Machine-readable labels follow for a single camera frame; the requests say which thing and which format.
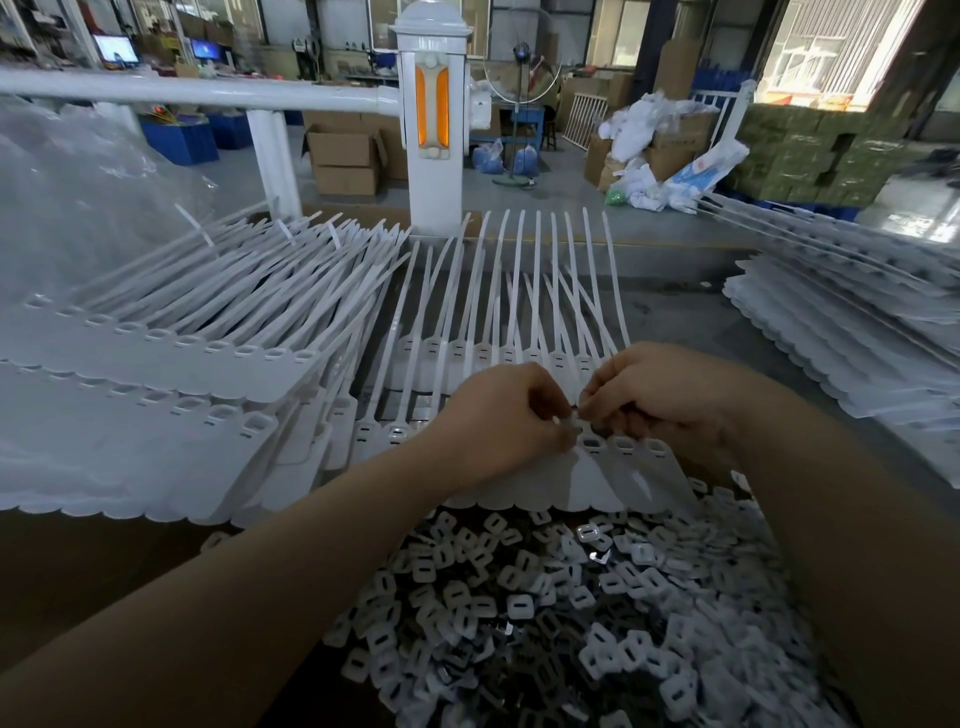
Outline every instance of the stacked boxes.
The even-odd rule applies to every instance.
[[[753,104],[737,138],[750,155],[727,184],[758,200],[865,207],[903,164],[905,122]]]

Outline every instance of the worker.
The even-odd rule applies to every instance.
[[[960,725],[956,525],[842,426],[764,376],[651,343],[600,367],[579,409],[633,437],[694,436],[729,449],[864,723]],[[0,724],[253,725],[425,514],[571,448],[573,432],[558,424],[570,414],[537,364],[472,376],[416,437],[14,667],[0,679]]]

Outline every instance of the transparent plastic sheet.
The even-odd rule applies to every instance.
[[[0,100],[0,305],[58,293],[213,219],[216,187],[95,109]]]

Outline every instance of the monitor screen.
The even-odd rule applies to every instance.
[[[100,55],[108,63],[140,63],[140,59],[133,50],[130,39],[126,36],[94,36]]]
[[[191,40],[193,55],[203,61],[219,61],[220,46],[210,40]]]

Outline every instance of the blue plastic bin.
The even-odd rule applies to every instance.
[[[253,146],[247,114],[210,113],[206,118],[210,120],[217,149],[246,149]]]
[[[220,158],[210,123],[198,116],[182,116],[179,124],[157,124],[140,120],[147,143],[181,167],[216,161]]]

